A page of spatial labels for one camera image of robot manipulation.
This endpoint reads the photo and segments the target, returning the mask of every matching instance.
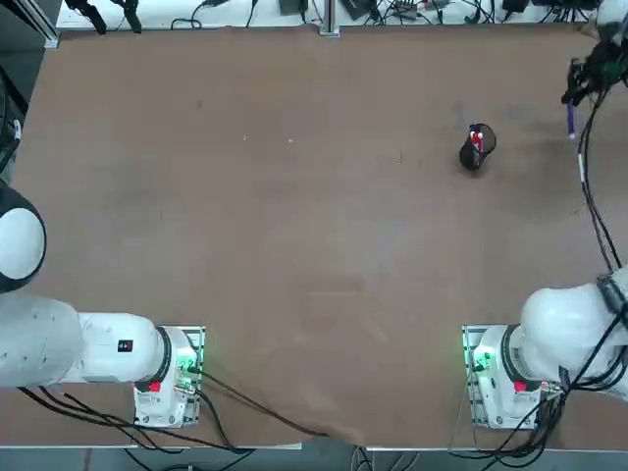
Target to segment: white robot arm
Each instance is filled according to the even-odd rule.
[[[514,429],[539,403],[543,385],[573,381],[612,324],[582,380],[599,378],[599,386],[628,400],[627,326],[621,300],[628,299],[628,269],[595,284],[540,289],[523,306],[520,325],[492,326],[473,352],[473,364],[488,420],[495,429]],[[612,369],[615,362],[623,367]]]
[[[586,60],[574,60],[569,68],[561,99],[569,107],[628,79],[628,0],[602,0],[597,24],[600,42]],[[540,403],[544,387],[570,391],[577,377],[596,383],[593,391],[628,400],[628,321],[617,301],[627,298],[628,269],[620,269],[595,284],[541,289],[525,303],[520,325],[488,328],[470,359],[487,425],[534,428],[534,421],[524,419]]]
[[[187,369],[199,366],[199,355],[185,332],[14,292],[36,275],[45,252],[39,213],[0,186],[0,388],[133,383],[135,420],[152,427],[195,422],[188,399],[197,378]]]

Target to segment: cable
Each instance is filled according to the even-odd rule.
[[[391,469],[389,469],[389,471],[394,471],[394,469],[403,460],[404,456],[405,456],[405,453],[402,453],[401,456],[397,459],[397,461],[391,466]],[[410,462],[401,471],[410,471],[414,467],[414,465],[416,464],[418,459],[419,459],[419,452],[417,451],[414,454],[414,457],[410,460]]]
[[[194,8],[194,11],[192,12],[191,17],[189,17],[189,18],[175,18],[170,23],[170,30],[175,29],[175,25],[177,23],[181,23],[181,22],[189,23],[189,25],[191,26],[192,29],[203,29],[203,23],[201,23],[195,17],[196,17],[196,14],[198,13],[198,11],[201,8],[208,7],[209,5],[210,5],[210,3],[207,2],[207,1],[201,2],[196,8]]]
[[[245,448],[237,448],[235,447],[230,440],[227,438],[227,434],[225,433],[225,429],[223,428],[223,424],[220,421],[220,417],[218,416],[218,411],[216,407],[214,407],[214,403],[209,399],[207,394],[203,391],[196,391],[196,395],[198,395],[205,404],[209,407],[209,410],[214,418],[214,424],[216,425],[216,430],[218,430],[218,435],[220,435],[223,444],[233,453],[243,454],[248,453],[250,450]]]
[[[122,432],[123,434],[125,434],[127,437],[129,437],[131,439],[132,442],[137,443],[141,448],[143,449],[149,449],[149,450],[158,450],[161,451],[163,453],[166,454],[179,454],[181,452],[183,452],[183,450],[171,450],[171,449],[164,449],[161,448],[160,446],[158,446],[151,438],[150,436],[148,436],[148,434],[146,434],[144,431],[142,430],[136,430],[137,432],[139,432],[140,434],[142,434],[142,436],[146,439],[147,442],[149,442],[152,447],[149,447],[145,444],[143,444],[142,442],[140,442],[136,437],[134,437],[132,434],[130,434],[129,432],[127,432],[125,430],[125,428],[123,426],[126,427],[133,427],[133,424],[131,422],[128,422],[124,419],[121,419],[119,417],[113,416],[113,415],[108,415],[108,414],[101,414],[100,412],[92,409],[91,407],[89,407],[88,405],[84,404],[83,402],[81,402],[80,400],[76,399],[74,396],[70,395],[70,394],[64,394],[65,397],[67,397],[69,400],[74,401],[76,404],[79,405],[79,407],[73,406],[71,404],[67,404],[66,402],[64,402],[61,399],[58,399],[57,397],[55,397],[54,395],[52,395],[46,388],[44,388],[43,386],[39,387],[39,389],[43,392],[43,394],[48,397],[52,402],[54,402],[57,405],[60,405],[61,407],[65,407],[69,410],[74,410],[77,412],[82,412],[82,413],[86,413],[88,415],[92,415],[92,416],[96,416],[99,417],[103,420],[105,420],[106,422],[108,422],[109,424],[113,424],[113,421],[116,421],[119,423],[119,426],[113,425],[114,427],[116,427],[120,432]]]
[[[248,458],[251,454],[253,454],[255,450],[252,449],[250,451],[248,451],[246,454],[242,455],[240,458],[235,459],[234,461],[232,461],[231,463],[229,463],[226,466],[223,466],[222,468],[220,468],[218,471],[227,471],[230,468],[233,468],[234,466],[236,466],[238,463],[240,463],[243,459]]]
[[[39,405],[45,407],[46,409],[52,411],[52,412],[56,412],[58,414],[64,415],[66,417],[72,417],[74,419],[80,420],[81,422],[87,422],[90,424],[94,424],[94,425],[98,425],[100,427],[113,427],[113,428],[118,428],[118,427],[123,427],[125,429],[135,429],[135,430],[146,430],[146,431],[150,431],[150,432],[154,432],[156,434],[161,434],[161,435],[166,435],[168,437],[173,437],[175,439],[181,439],[181,440],[185,440],[187,442],[192,442],[194,444],[199,444],[199,445],[206,445],[206,446],[212,446],[214,448],[218,448],[218,449],[224,449],[227,451],[230,451],[226,446],[222,446],[222,445],[218,445],[218,444],[214,444],[212,442],[208,442],[206,440],[201,440],[201,439],[196,439],[194,437],[188,437],[182,434],[177,434],[175,432],[171,432],[169,430],[166,429],[161,429],[158,427],[148,427],[145,425],[139,425],[139,424],[132,424],[131,426],[127,426],[127,425],[115,425],[115,424],[110,424],[107,422],[103,422],[103,421],[99,421],[99,420],[95,420],[93,418],[90,417],[85,417],[83,415],[77,415],[73,412],[68,412],[65,409],[56,407],[48,402],[46,402],[44,399],[42,399],[41,397],[39,397],[37,394],[35,394],[34,392],[26,389],[26,388],[18,388],[18,390],[27,395],[30,399],[34,400],[35,402],[37,402]],[[115,417],[115,416],[111,416],[110,414],[103,414],[103,415],[107,415],[107,417]],[[120,417],[115,417],[116,420],[118,421],[124,421],[124,419],[121,419]]]
[[[590,149],[590,144],[591,144],[591,130],[593,128],[594,119],[598,113],[598,110],[600,109],[604,100],[606,99],[608,95],[608,91],[609,91],[609,88],[606,88],[598,95],[598,98],[596,99],[594,103],[593,110],[591,111],[591,115],[589,116],[589,119],[587,120],[587,123],[585,124],[584,129],[580,135],[580,141],[578,142],[578,162],[579,162],[580,172],[581,172],[581,176],[580,176],[581,187],[585,195],[587,208],[589,209],[589,212],[591,213],[591,218],[594,224],[594,229],[596,231],[596,236],[598,238],[598,244],[600,245],[600,251],[602,252],[602,257],[604,259],[608,272],[612,272],[613,267],[606,253],[606,247],[602,240],[601,231],[606,239],[606,242],[608,243],[610,253],[612,255],[612,258],[614,259],[615,264],[617,265],[617,268],[621,268],[622,264],[621,264],[621,260],[619,259],[619,255],[617,254],[617,249],[615,248],[615,244],[612,240],[612,237],[610,236],[610,232],[608,228],[606,227],[606,224],[604,223],[602,219],[602,215],[600,214],[600,211],[598,210],[598,207],[596,205],[596,201],[591,192],[591,183],[589,180],[589,149]]]
[[[552,13],[554,13],[554,7],[555,7],[555,5],[552,5],[551,7],[549,7],[548,13],[539,21],[539,25],[541,23],[545,23],[546,19],[549,18]]]
[[[314,11],[316,12],[316,16],[318,17],[318,21],[321,24],[324,23],[323,17],[321,16],[321,12],[318,10],[318,5],[316,4],[316,0],[312,0],[312,5],[314,5]]]
[[[485,19],[488,19],[491,17],[491,15],[489,15],[486,10],[484,10],[484,8],[482,8],[482,4],[479,1],[476,1],[475,3],[469,2],[468,0],[459,0],[462,3],[466,3],[467,5],[471,5],[472,7],[475,7],[477,10],[479,10],[482,15],[484,15]]]
[[[255,7],[257,6],[258,0],[251,0],[251,13],[248,15],[248,20],[246,20],[246,26],[249,27],[251,25],[251,20],[253,19],[253,12],[255,11]]]
[[[124,448],[124,452],[129,456],[130,459],[132,459],[133,461],[135,461],[135,463],[141,467],[144,468],[146,471],[153,471],[152,468],[150,468],[149,466],[146,466],[144,463],[142,463],[141,461],[139,461],[139,459],[137,459],[135,456],[132,455],[132,453],[130,451],[128,451],[126,448]]]
[[[362,455],[364,460],[361,463],[358,463],[357,469],[355,471],[358,471],[360,469],[360,466],[364,463],[368,464],[369,469],[373,471],[373,464],[371,463],[371,461],[369,461],[369,457],[366,455],[366,451],[364,451],[364,448],[362,446],[359,446],[357,450]]]
[[[197,375],[202,375],[203,377],[207,378],[208,380],[213,381],[214,383],[216,383],[221,388],[229,391],[230,393],[236,395],[240,399],[243,399],[244,401],[248,402],[250,405],[252,405],[258,411],[263,412],[266,415],[270,415],[271,417],[274,417],[275,419],[279,420],[280,422],[282,422],[285,425],[288,425],[289,427],[292,427],[293,429],[295,429],[298,432],[301,432],[301,433],[307,434],[307,435],[311,435],[312,437],[328,437],[328,435],[325,434],[325,433],[317,432],[315,430],[308,429],[306,427],[298,425],[295,422],[292,422],[291,420],[289,420],[286,417],[278,414],[274,410],[269,409],[268,407],[266,407],[265,405],[262,405],[261,403],[257,402],[254,399],[251,399],[246,394],[243,394],[242,392],[237,391],[236,389],[234,389],[231,386],[227,385],[226,383],[222,382],[218,378],[210,375],[209,373],[205,373],[203,370],[200,370],[200,369],[194,368],[194,367],[189,367],[189,368],[187,368],[187,371],[190,372],[190,373],[197,374]]]

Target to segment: wooden table surface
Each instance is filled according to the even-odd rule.
[[[210,371],[336,438],[447,447],[461,326],[517,322],[535,289],[603,269],[559,103],[593,45],[554,26],[66,38],[18,157],[15,188],[49,236],[29,289],[205,325]],[[624,95],[596,122],[591,178],[625,258]],[[457,161],[472,122],[497,133],[481,177]],[[132,415],[127,385],[74,390]],[[212,394],[234,442],[304,440]],[[2,445],[127,443],[0,400]],[[456,446],[473,445],[464,412]],[[624,404],[574,394],[551,445],[628,449],[627,421]],[[183,431],[217,440],[207,416]]]

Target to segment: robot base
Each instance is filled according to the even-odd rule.
[[[508,326],[464,326],[463,345],[467,355],[467,388],[472,416],[477,425],[492,429],[514,429],[541,399],[541,388],[523,391],[503,366],[502,339]],[[531,415],[520,429],[534,429]]]
[[[168,373],[158,388],[142,392],[133,388],[135,423],[150,427],[178,428],[198,423],[200,404],[194,395],[200,389],[200,375],[185,368],[202,368],[205,347],[204,327],[164,326],[172,345]]]

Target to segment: floor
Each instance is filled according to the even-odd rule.
[[[53,4],[61,0],[45,2],[46,8],[54,12]],[[17,87],[27,98],[30,98],[36,81],[39,65],[43,57],[42,41],[33,36],[31,31],[14,23],[14,19],[0,15],[0,30],[13,35],[13,44],[18,43],[12,50],[3,50],[0,46],[0,63],[7,69]],[[234,466],[235,471],[267,469],[303,471],[326,469],[329,471],[345,470],[349,466],[352,446],[332,440],[312,440],[303,445],[303,450],[272,450],[256,451]],[[199,463],[202,469],[220,469],[234,460],[234,457],[224,451],[215,449],[187,450],[181,455],[164,455],[150,451],[132,452],[149,468],[161,470],[174,464]],[[395,469],[404,469],[412,460],[414,453],[406,453],[402,462]],[[399,458],[399,453],[380,451],[375,456],[374,469],[388,470]],[[119,449],[0,449],[0,461],[4,471],[30,471],[38,469],[64,469],[66,471],[107,471],[117,469],[131,471],[141,469],[137,464]],[[534,471],[554,470],[589,470],[592,468],[624,469],[628,467],[628,457],[625,453],[584,453],[584,452],[551,452],[546,454],[530,468]],[[440,469],[440,470],[481,470],[482,464],[478,461],[461,460],[447,455],[445,451],[421,452],[415,465],[411,468]]]

